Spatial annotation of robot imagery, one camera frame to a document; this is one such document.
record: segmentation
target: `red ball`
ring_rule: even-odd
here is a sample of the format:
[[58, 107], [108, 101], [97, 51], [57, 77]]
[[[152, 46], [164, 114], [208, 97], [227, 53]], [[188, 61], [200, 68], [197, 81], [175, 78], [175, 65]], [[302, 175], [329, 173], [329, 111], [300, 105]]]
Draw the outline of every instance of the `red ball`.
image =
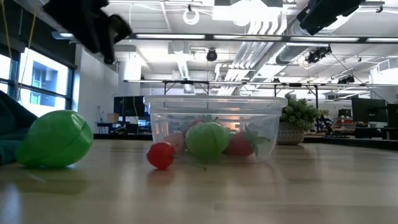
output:
[[174, 162], [175, 149], [167, 142], [153, 144], [147, 152], [147, 159], [158, 169], [167, 169]]

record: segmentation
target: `camera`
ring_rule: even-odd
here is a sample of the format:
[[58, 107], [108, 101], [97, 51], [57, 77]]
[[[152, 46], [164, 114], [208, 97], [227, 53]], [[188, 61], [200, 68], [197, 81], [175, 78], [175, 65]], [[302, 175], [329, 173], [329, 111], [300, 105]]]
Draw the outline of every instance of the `camera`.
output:
[[217, 60], [217, 53], [215, 49], [210, 49], [207, 53], [206, 59], [208, 62], [214, 62]]

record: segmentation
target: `clear plastic container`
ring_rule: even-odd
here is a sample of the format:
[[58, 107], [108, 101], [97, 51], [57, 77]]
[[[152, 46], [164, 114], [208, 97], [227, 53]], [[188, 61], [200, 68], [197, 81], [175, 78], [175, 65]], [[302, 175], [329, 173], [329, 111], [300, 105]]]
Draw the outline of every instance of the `clear plastic container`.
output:
[[218, 161], [260, 162], [275, 147], [279, 117], [287, 100], [278, 97], [159, 95], [145, 96], [144, 103], [149, 105], [154, 142], [164, 141], [165, 137], [169, 141], [170, 135], [182, 133], [188, 150], [179, 150], [181, 156], [195, 157], [189, 149], [192, 142], [188, 138], [197, 133], [192, 131], [197, 127], [195, 123], [215, 122], [229, 132], [228, 146], [222, 149]]

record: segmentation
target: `green ball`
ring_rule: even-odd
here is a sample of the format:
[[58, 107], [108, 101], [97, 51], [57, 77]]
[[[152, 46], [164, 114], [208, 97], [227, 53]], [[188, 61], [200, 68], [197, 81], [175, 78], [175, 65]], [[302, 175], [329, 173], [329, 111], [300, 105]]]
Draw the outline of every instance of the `green ball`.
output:
[[93, 132], [80, 114], [54, 111], [33, 122], [16, 158], [28, 167], [65, 167], [82, 159], [92, 144]]
[[197, 124], [185, 136], [188, 151], [202, 162], [217, 160], [228, 146], [228, 141], [228, 132], [214, 122]]

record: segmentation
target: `red toy strawberry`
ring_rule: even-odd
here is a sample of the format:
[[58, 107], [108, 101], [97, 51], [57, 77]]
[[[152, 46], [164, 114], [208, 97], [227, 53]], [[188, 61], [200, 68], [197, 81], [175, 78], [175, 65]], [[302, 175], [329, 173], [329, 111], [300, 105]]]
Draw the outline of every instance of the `red toy strawberry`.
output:
[[240, 131], [236, 134], [231, 133], [231, 139], [224, 153], [229, 156], [241, 157], [247, 157], [255, 153], [256, 156], [258, 156], [259, 151], [257, 145], [270, 142], [270, 140], [264, 137], [258, 137], [257, 135], [257, 131], [250, 131], [247, 126], [244, 127], [244, 131]]

